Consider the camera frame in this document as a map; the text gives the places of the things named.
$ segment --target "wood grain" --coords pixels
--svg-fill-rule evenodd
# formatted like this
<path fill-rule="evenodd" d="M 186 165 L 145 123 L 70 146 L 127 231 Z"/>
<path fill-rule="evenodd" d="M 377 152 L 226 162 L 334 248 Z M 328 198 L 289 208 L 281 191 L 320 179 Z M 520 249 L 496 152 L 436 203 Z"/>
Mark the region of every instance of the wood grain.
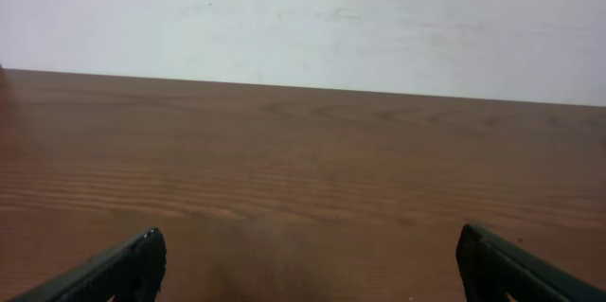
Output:
<path fill-rule="evenodd" d="M 462 301 L 470 221 L 606 289 L 604 108 L 0 80 L 0 299 L 152 225 L 160 301 Z"/>

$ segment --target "table top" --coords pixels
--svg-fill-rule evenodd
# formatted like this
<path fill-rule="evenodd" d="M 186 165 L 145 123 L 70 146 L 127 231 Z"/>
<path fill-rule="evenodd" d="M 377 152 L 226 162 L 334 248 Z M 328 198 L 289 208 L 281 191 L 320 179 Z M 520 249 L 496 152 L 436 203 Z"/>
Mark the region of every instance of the table top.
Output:
<path fill-rule="evenodd" d="M 158 226 L 159 301 L 463 301 L 465 222 L 606 289 L 606 109 L 5 70 L 0 299 Z"/>

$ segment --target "white wall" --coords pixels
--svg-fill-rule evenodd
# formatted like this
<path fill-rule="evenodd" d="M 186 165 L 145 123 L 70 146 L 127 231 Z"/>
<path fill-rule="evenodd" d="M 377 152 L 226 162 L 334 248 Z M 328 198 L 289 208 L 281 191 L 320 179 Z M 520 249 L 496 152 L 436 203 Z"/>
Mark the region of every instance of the white wall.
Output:
<path fill-rule="evenodd" d="M 0 0 L 0 62 L 606 105 L 606 0 Z"/>

